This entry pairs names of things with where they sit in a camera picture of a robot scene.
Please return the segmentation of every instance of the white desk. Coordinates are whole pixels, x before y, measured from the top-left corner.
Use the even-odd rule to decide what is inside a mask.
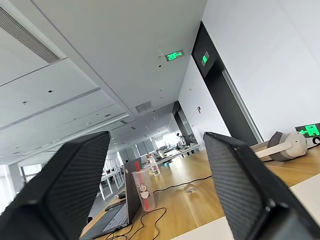
[[[121,174],[121,171],[120,170],[117,170],[117,171],[112,171],[108,174],[105,174],[105,175],[102,175],[101,177],[101,182],[102,181],[107,181],[108,183],[108,186],[109,186],[109,189],[110,189],[110,194],[108,194],[107,196],[104,195],[104,189],[101,185],[101,182],[100,182],[100,185],[99,185],[99,189],[100,189],[100,193],[101,193],[101,196],[102,196],[102,199],[103,201],[106,200],[106,198],[108,198],[109,196],[113,195],[114,192],[112,191],[112,188],[111,188],[111,184],[110,184],[110,181],[109,181],[109,178],[110,177],[113,177],[114,178],[114,181],[115,181],[115,184],[116,184],[116,187],[118,188],[118,190],[120,189],[121,186],[124,185],[124,182],[122,182],[121,180],[121,177],[119,177],[119,179],[117,180],[116,176],[119,176],[119,174]]]
[[[305,181],[302,181],[292,187],[290,190],[299,199],[305,209],[313,217],[318,225],[320,225],[320,174],[315,175]],[[234,236],[228,225],[226,217],[221,217],[208,224],[200,226],[192,231],[186,232],[173,240],[234,240]]]
[[[178,156],[181,156],[181,155],[183,155],[183,154],[186,154],[187,152],[190,152],[190,151],[192,151],[192,150],[198,149],[199,146],[200,146],[199,144],[195,144],[195,145],[189,146],[189,147],[186,148],[186,149],[173,150],[174,153],[173,153],[172,155],[166,156],[166,157],[164,157],[163,159],[157,161],[156,163],[157,163],[157,164],[162,164],[162,163],[164,163],[164,162],[168,162],[168,161],[170,161],[170,160],[172,160],[172,159],[174,159],[174,158],[176,158],[176,157],[178,157]]]

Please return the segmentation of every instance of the cartoon sticker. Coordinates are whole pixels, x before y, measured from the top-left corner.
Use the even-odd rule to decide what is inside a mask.
[[[143,183],[140,185],[139,189],[140,189],[139,191],[140,196],[142,199],[147,199],[150,196],[147,186],[144,185]]]

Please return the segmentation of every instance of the clear plastic cup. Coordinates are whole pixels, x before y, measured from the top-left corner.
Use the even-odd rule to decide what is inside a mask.
[[[145,168],[141,171],[134,171],[132,175],[143,210],[149,212],[155,209],[154,190],[151,184],[149,169]]]

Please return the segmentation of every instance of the headphones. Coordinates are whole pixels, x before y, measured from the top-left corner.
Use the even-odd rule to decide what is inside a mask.
[[[320,143],[316,143],[316,140],[320,141],[320,137],[313,138],[313,143],[317,144],[316,146],[320,145]],[[285,162],[303,156],[308,150],[307,139],[297,131],[289,134],[277,131],[269,141],[254,145],[251,149],[258,158],[269,156],[271,159],[278,162]]]

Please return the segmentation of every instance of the emergency exit sign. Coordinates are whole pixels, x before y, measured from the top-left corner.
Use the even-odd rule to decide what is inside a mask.
[[[320,137],[320,123],[296,126],[295,130],[303,134],[306,138]]]
[[[208,59],[209,59],[209,53],[208,53],[208,51],[205,51],[205,53],[201,59],[202,66],[205,66],[207,64]]]
[[[173,53],[165,55],[165,59],[167,62],[171,62],[172,60],[183,57],[185,54],[182,50],[175,51]]]

